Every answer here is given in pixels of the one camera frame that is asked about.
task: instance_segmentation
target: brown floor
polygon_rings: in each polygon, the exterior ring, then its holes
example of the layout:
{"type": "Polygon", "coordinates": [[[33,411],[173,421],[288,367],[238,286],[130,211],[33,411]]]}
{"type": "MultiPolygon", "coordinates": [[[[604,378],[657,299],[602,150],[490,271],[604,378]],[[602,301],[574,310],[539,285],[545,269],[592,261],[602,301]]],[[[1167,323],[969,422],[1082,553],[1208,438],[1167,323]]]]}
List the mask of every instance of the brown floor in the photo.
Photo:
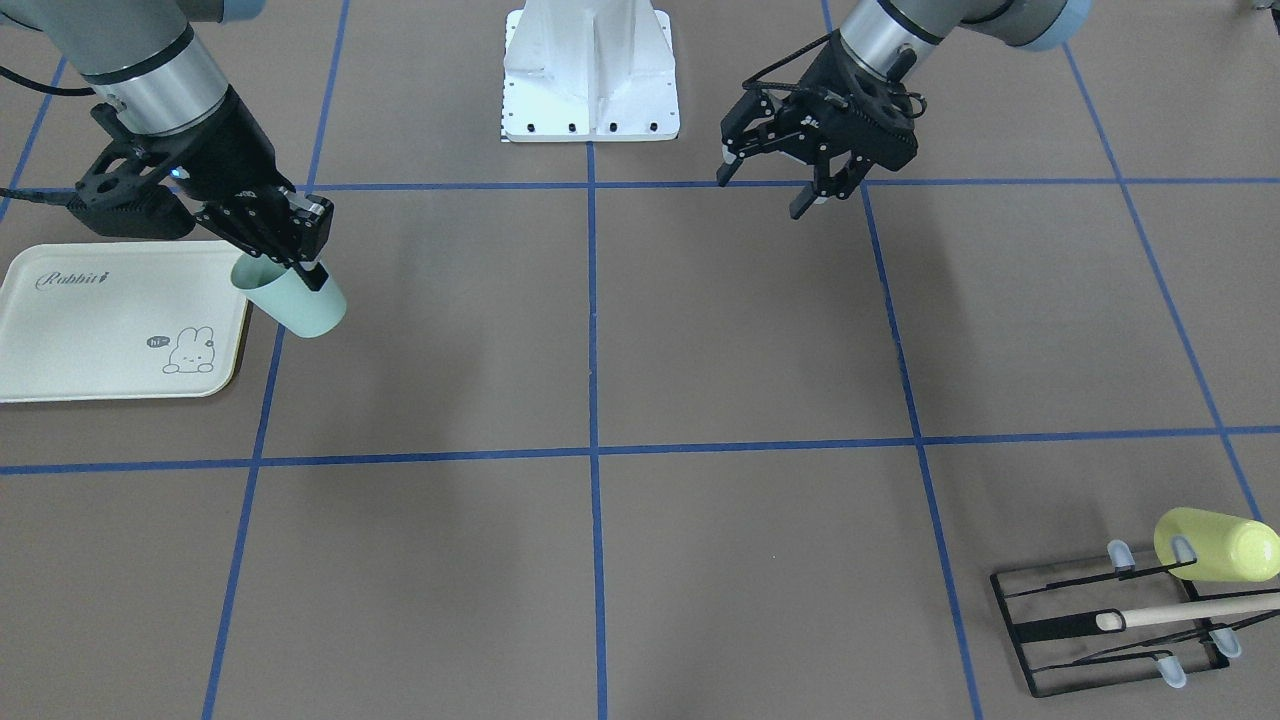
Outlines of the brown floor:
{"type": "MultiPolygon", "coordinates": [[[[910,81],[919,158],[792,222],[795,163],[707,181],[823,1],[659,3],[681,136],[594,149],[498,142],[515,5],[198,28],[337,204],[351,311],[311,341],[255,314],[210,398],[0,407],[0,717],[1268,716],[1276,623],[1181,692],[1034,700],[987,577],[1179,505],[1280,512],[1270,17],[957,31],[910,81]]],[[[0,85],[12,187],[105,142],[41,102],[0,85]]],[[[91,240],[0,213],[0,266],[91,240]]]]}

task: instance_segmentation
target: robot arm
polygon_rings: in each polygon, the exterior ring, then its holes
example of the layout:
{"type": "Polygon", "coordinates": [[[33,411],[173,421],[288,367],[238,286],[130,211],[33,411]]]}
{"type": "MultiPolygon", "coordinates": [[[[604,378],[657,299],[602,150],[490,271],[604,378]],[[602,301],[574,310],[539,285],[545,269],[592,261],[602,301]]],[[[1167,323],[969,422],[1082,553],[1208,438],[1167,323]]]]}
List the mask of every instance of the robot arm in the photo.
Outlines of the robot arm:
{"type": "Polygon", "coordinates": [[[1092,0],[860,0],[840,28],[742,83],[741,100],[721,120],[723,187],[742,161],[785,152],[814,167],[791,202],[799,219],[814,202],[847,199],[874,165],[899,170],[918,149],[915,118],[924,97],[902,81],[956,27],[1027,50],[1048,50],[1084,23],[1092,0]],[[768,72],[822,47],[794,85],[763,82],[768,72]],[[790,92],[777,96],[774,92],[790,92]],[[831,160],[847,154],[831,173],[831,160]]]}
{"type": "Polygon", "coordinates": [[[104,100],[91,111],[111,142],[76,183],[70,211],[99,234],[173,240],[200,223],[252,256],[294,269],[312,291],[333,204],[303,195],[191,28],[256,14],[223,0],[0,0],[44,31],[104,100]],[[192,215],[160,182],[204,202],[192,215]]]}

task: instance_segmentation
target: tray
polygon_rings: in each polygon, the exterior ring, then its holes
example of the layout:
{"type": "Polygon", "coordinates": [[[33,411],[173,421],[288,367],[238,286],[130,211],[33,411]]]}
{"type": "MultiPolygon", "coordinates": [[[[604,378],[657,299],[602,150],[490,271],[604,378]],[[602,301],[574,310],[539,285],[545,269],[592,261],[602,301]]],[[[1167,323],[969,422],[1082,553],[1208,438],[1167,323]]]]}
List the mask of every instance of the tray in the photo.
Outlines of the tray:
{"type": "Polygon", "coordinates": [[[248,301],[221,241],[37,245],[0,286],[0,402],[206,397],[248,301]]]}

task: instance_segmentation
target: rabbit illustration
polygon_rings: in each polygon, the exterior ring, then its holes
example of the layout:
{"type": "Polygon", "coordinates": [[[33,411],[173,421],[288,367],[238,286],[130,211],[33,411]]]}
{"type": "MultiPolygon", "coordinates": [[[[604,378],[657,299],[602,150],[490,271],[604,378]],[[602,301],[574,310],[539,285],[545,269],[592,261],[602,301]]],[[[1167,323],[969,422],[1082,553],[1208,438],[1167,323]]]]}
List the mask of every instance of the rabbit illustration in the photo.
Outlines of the rabbit illustration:
{"type": "Polygon", "coordinates": [[[214,328],[183,328],[169,354],[165,374],[214,372],[214,328]]]}

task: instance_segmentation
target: blue tape line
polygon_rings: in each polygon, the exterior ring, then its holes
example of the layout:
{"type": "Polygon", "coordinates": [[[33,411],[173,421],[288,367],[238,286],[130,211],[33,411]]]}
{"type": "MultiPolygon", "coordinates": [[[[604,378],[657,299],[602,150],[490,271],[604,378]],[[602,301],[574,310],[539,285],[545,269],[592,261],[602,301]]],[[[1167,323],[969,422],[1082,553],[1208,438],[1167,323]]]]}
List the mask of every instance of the blue tape line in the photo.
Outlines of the blue tape line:
{"type": "Polygon", "coordinates": [[[1280,184],[1280,178],[1124,178],[1125,184],[1280,184]]]}
{"type": "Polygon", "coordinates": [[[956,184],[1116,184],[1115,178],[870,178],[861,182],[869,187],[947,187],[956,184]]]}
{"type": "MultiPolygon", "coordinates": [[[[801,187],[804,179],[742,179],[728,187],[801,187]]],[[[1280,184],[1280,178],[869,178],[869,187],[950,187],[1019,184],[1280,184]]],[[[719,187],[716,181],[599,181],[596,190],[666,190],[719,187]]],[[[586,182],[349,182],[300,184],[305,192],[413,192],[439,190],[586,190],[586,182]]],[[[13,187],[35,192],[65,192],[69,187],[13,187]]]]}
{"type": "Polygon", "coordinates": [[[1080,73],[1080,67],[1075,61],[1075,55],[1071,54],[1070,44],[1064,42],[1062,51],[1066,54],[1066,61],[1071,67],[1071,74],[1075,76],[1075,83],[1080,88],[1080,95],[1084,96],[1084,104],[1089,109],[1089,117],[1093,118],[1093,127],[1097,129],[1098,138],[1102,141],[1102,150],[1107,155],[1107,161],[1111,163],[1111,170],[1115,173],[1116,179],[1120,181],[1120,192],[1124,195],[1125,206],[1129,209],[1129,218],[1133,220],[1133,227],[1138,231],[1138,240],[1142,242],[1142,249],[1147,255],[1147,263],[1151,265],[1151,272],[1156,275],[1156,284],[1160,286],[1160,295],[1165,299],[1165,306],[1169,309],[1169,315],[1174,320],[1174,328],[1178,329],[1178,337],[1183,342],[1183,350],[1187,352],[1187,360],[1192,365],[1196,382],[1199,384],[1201,395],[1204,397],[1204,405],[1208,407],[1210,416],[1213,418],[1213,427],[1217,428],[1220,433],[1222,450],[1226,451],[1226,457],[1231,464],[1231,470],[1235,473],[1235,480],[1240,486],[1240,492],[1244,493],[1244,501],[1249,506],[1249,512],[1256,520],[1262,520],[1262,511],[1258,509],[1257,498],[1253,496],[1253,488],[1249,487],[1249,479],[1245,477],[1244,468],[1240,465],[1240,460],[1235,455],[1235,447],[1231,445],[1231,438],[1226,433],[1226,425],[1222,423],[1222,415],[1219,413],[1217,402],[1213,400],[1212,391],[1210,391],[1204,370],[1201,368],[1199,360],[1196,356],[1196,348],[1192,347],[1190,336],[1187,333],[1187,325],[1183,324],[1181,314],[1178,311],[1178,305],[1174,302],[1174,296],[1169,290],[1169,283],[1165,282],[1165,273],[1160,269],[1160,261],[1156,259],[1156,250],[1151,245],[1151,240],[1147,237],[1147,228],[1142,222],[1142,217],[1138,214],[1138,206],[1134,204],[1133,193],[1125,183],[1124,173],[1120,172],[1120,163],[1116,160],[1115,151],[1111,147],[1111,140],[1107,137],[1107,132],[1102,127],[1102,118],[1098,117],[1098,110],[1093,105],[1093,97],[1089,95],[1089,88],[1084,85],[1084,76],[1080,73]]]}
{"type": "Polygon", "coordinates": [[[1233,436],[1271,436],[1280,433],[1280,425],[1235,425],[1226,432],[1233,436]]]}
{"type": "MultiPolygon", "coordinates": [[[[58,85],[58,81],[63,79],[63,70],[67,69],[67,58],[58,60],[58,67],[54,68],[54,77],[49,81],[49,85],[58,85]]],[[[27,133],[27,143],[22,146],[22,155],[18,156],[18,165],[13,169],[13,177],[9,178],[9,190],[17,190],[18,182],[22,181],[22,172],[27,169],[27,161],[31,160],[31,151],[36,147],[36,137],[40,135],[40,127],[45,124],[45,115],[49,114],[49,105],[54,101],[52,95],[46,95],[44,101],[40,104],[40,110],[36,111],[36,119],[31,123],[31,132],[27,133]]],[[[0,222],[4,222],[4,217],[9,213],[9,197],[0,197],[0,222]]]]}
{"type": "Polygon", "coordinates": [[[596,295],[595,143],[586,143],[588,424],[591,457],[591,557],[595,575],[595,703],[609,717],[609,673],[604,616],[604,511],[600,505],[599,301],[596,295]]]}
{"type": "Polygon", "coordinates": [[[1217,428],[1153,428],[1139,430],[1080,430],[1061,433],[1011,433],[992,436],[934,436],[924,445],[1006,445],[1020,442],[1084,442],[1107,439],[1152,439],[1171,437],[1217,437],[1217,428]]]}
{"type": "Polygon", "coordinates": [[[241,503],[239,524],[236,527],[236,547],[232,550],[232,568],[227,574],[227,592],[223,596],[223,614],[218,620],[218,638],[214,641],[214,660],[209,666],[209,685],[205,688],[201,720],[212,720],[214,706],[218,702],[218,684],[223,676],[223,657],[227,655],[227,638],[230,634],[232,612],[236,610],[236,589],[239,585],[239,570],[244,560],[244,541],[248,538],[248,521],[253,512],[257,473],[261,466],[262,447],[266,445],[266,427],[271,420],[271,401],[275,397],[275,379],[280,370],[283,348],[284,325],[278,325],[275,345],[271,350],[271,366],[266,373],[266,387],[262,389],[262,410],[259,414],[257,434],[253,438],[253,457],[250,460],[248,479],[244,482],[244,501],[241,503]]]}
{"type": "Polygon", "coordinates": [[[248,468],[251,460],[156,460],[150,462],[69,462],[0,466],[0,475],[67,475],[73,473],[145,473],[152,470],[209,470],[248,468]]]}
{"type": "MultiPolygon", "coordinates": [[[[728,187],[800,187],[809,181],[730,181],[728,187]]],[[[603,181],[595,187],[607,190],[667,190],[678,187],[719,187],[716,181],[603,181]]]]}
{"type": "MultiPolygon", "coordinates": [[[[1034,442],[1088,442],[1114,439],[1158,439],[1178,437],[1216,437],[1222,430],[1217,428],[1147,428],[1132,430],[1079,430],[1057,433],[1009,433],[974,436],[923,436],[925,446],[964,446],[964,445],[1016,445],[1034,442]]],[[[1280,434],[1280,425],[1236,425],[1228,427],[1231,436],[1272,436],[1280,434]]],[[[806,450],[856,450],[872,447],[911,447],[915,438],[846,438],[846,439],[797,439],[760,442],[701,442],[667,445],[613,445],[595,450],[604,456],[627,455],[681,455],[716,452],[788,452],[806,450]]],[[[303,468],[316,465],[378,465],[398,462],[463,462],[474,460],[532,460],[544,457],[589,457],[590,447],[538,447],[524,450],[462,450],[439,452],[388,452],[367,455],[317,455],[262,457],[261,460],[220,459],[220,460],[156,460],[141,462],[79,462],[63,465],[0,465],[0,475],[58,475],[72,473],[146,473],[173,470],[241,469],[255,462],[261,468],[303,468]]]]}
{"type": "Polygon", "coordinates": [[[672,445],[614,445],[600,455],[681,455],[696,452],[768,452],[795,450],[849,450],[863,447],[911,447],[913,438],[795,439],[772,442],[698,442],[672,445]]]}
{"type": "Polygon", "coordinates": [[[307,184],[314,186],[320,172],[320,152],[324,150],[324,136],[329,128],[329,104],[333,101],[333,86],[338,82],[338,64],[342,60],[342,44],[347,36],[347,13],[351,0],[342,0],[342,13],[338,15],[338,33],[333,40],[333,56],[329,59],[329,79],[325,82],[324,101],[320,104],[320,122],[316,128],[316,141],[311,147],[311,168],[307,170],[307,184]]]}
{"type": "Polygon", "coordinates": [[[314,468],[320,465],[390,465],[407,462],[462,462],[471,460],[530,460],[538,457],[586,457],[586,447],[547,447],[532,450],[474,450],[444,452],[387,452],[369,455],[320,455],[264,457],[262,468],[314,468]]]}
{"type": "Polygon", "coordinates": [[[312,192],[402,192],[417,190],[586,190],[585,182],[355,182],[310,184],[312,192]]]}
{"type": "Polygon", "coordinates": [[[244,539],[248,537],[248,519],[253,511],[253,493],[257,491],[257,466],[248,471],[244,483],[244,500],[241,502],[241,519],[236,527],[236,548],[232,551],[232,569],[227,575],[227,592],[223,594],[223,614],[218,620],[218,639],[214,642],[214,660],[209,666],[209,685],[205,688],[205,705],[201,720],[212,720],[214,705],[218,701],[218,683],[223,676],[223,657],[227,653],[227,637],[232,629],[232,611],[236,609],[236,588],[239,585],[239,569],[244,559],[244,539]]]}
{"type": "Polygon", "coordinates": [[[937,493],[933,488],[933,473],[929,469],[929,457],[925,451],[924,436],[920,432],[920,415],[916,411],[915,393],[911,389],[911,374],[906,365],[906,352],[902,350],[902,334],[899,331],[897,313],[893,309],[893,292],[890,288],[888,272],[884,268],[884,254],[881,250],[879,229],[876,227],[876,213],[872,209],[872,196],[867,187],[860,188],[863,195],[863,210],[867,213],[867,229],[870,233],[872,251],[876,254],[876,273],[879,275],[881,288],[884,292],[884,313],[888,316],[890,334],[893,337],[893,347],[897,350],[897,368],[902,375],[902,396],[906,401],[906,414],[911,421],[911,439],[915,446],[916,461],[920,466],[920,478],[924,483],[924,497],[929,505],[929,521],[933,524],[933,542],[938,550],[938,565],[942,569],[942,582],[947,589],[947,603],[951,606],[951,625],[955,628],[956,644],[960,651],[960,662],[964,666],[965,687],[969,691],[969,705],[973,710],[974,720],[982,720],[982,698],[978,694],[978,680],[973,670],[973,660],[969,653],[969,639],[964,628],[964,616],[960,614],[960,597],[956,593],[955,575],[951,571],[951,552],[947,550],[946,533],[942,529],[942,514],[938,511],[937,493]]]}
{"type": "MultiPolygon", "coordinates": [[[[338,60],[342,55],[343,36],[347,29],[347,13],[351,0],[343,0],[342,14],[338,18],[338,31],[333,44],[333,58],[329,63],[329,79],[325,85],[324,101],[320,105],[320,120],[316,127],[316,140],[311,151],[311,168],[307,184],[314,184],[320,167],[320,152],[324,149],[325,128],[329,122],[329,104],[333,101],[333,87],[338,77],[338,60]]],[[[275,328],[275,343],[271,348],[271,365],[266,374],[266,387],[262,391],[262,410],[259,415],[257,434],[253,438],[253,457],[244,483],[244,501],[241,506],[239,525],[236,529],[236,547],[232,551],[232,566],[227,577],[227,593],[223,597],[223,614],[218,623],[218,639],[214,643],[214,659],[209,667],[209,685],[205,689],[205,706],[201,720],[212,720],[214,706],[218,702],[218,684],[221,680],[223,657],[227,652],[227,638],[230,634],[232,614],[236,609],[236,589],[239,584],[241,564],[244,559],[244,542],[248,537],[250,518],[253,511],[253,495],[257,491],[257,475],[266,446],[266,429],[271,420],[271,404],[275,398],[275,382],[280,372],[280,357],[284,352],[284,325],[275,328]]]]}

